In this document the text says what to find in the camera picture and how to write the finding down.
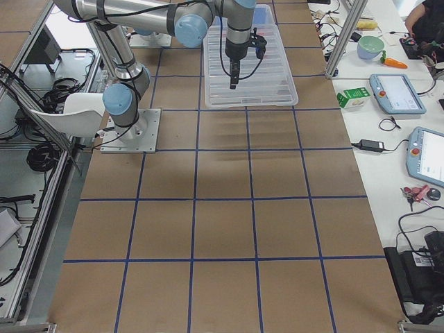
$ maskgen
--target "person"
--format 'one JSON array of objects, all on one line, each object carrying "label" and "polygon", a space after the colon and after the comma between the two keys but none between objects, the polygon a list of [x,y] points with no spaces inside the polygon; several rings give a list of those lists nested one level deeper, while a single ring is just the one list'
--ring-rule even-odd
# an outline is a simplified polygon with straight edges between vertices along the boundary
[{"label": "person", "polygon": [[444,40],[436,40],[444,33],[444,0],[425,0],[417,5],[405,20],[405,26],[412,38],[420,46],[424,54],[436,52],[437,61],[444,61],[444,50],[438,47],[432,48],[430,42],[438,43]]}]

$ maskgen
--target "plastic bin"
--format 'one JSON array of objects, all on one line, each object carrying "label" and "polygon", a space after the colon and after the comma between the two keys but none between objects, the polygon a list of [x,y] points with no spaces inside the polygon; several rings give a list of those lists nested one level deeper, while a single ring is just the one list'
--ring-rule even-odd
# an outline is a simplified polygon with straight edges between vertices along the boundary
[{"label": "plastic bin", "polygon": [[[230,89],[230,77],[221,67],[219,40],[220,26],[210,27],[204,39],[205,103],[209,108],[231,108],[239,106],[295,105],[298,95],[291,75],[284,45],[278,27],[274,24],[270,6],[258,5],[255,9],[253,28],[267,41],[262,64],[248,79],[240,80],[236,89]],[[225,46],[226,21],[223,23],[222,47]],[[222,50],[222,59],[227,71],[230,60]],[[254,48],[241,60],[241,77],[250,74],[256,67]]]}]

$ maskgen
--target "blue bowl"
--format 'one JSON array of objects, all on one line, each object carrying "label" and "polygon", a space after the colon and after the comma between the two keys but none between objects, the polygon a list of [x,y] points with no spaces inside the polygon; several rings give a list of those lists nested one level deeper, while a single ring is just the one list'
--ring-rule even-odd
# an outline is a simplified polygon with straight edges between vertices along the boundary
[{"label": "blue bowl", "polygon": [[363,36],[358,41],[357,52],[361,59],[373,59],[384,50],[384,42],[378,37]]}]

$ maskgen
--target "person's arm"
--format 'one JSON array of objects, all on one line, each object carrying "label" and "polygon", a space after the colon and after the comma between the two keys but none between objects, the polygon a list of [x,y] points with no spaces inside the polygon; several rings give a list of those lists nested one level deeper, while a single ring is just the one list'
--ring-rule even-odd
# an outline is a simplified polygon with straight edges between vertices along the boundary
[{"label": "person's arm", "polygon": [[413,35],[413,25],[424,15],[425,6],[420,3],[410,12],[409,16],[405,19],[405,26],[410,35]]}]

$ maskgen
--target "white screen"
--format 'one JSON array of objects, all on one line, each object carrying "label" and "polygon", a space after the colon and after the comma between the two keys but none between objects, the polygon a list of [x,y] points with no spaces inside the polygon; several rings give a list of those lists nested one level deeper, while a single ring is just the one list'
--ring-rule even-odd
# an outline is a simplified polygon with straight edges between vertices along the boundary
[{"label": "white screen", "polygon": [[444,181],[444,137],[434,133],[422,132],[422,153],[419,173]]},{"label": "white screen", "polygon": [[394,110],[419,109],[419,105],[402,76],[378,76],[378,79]]}]

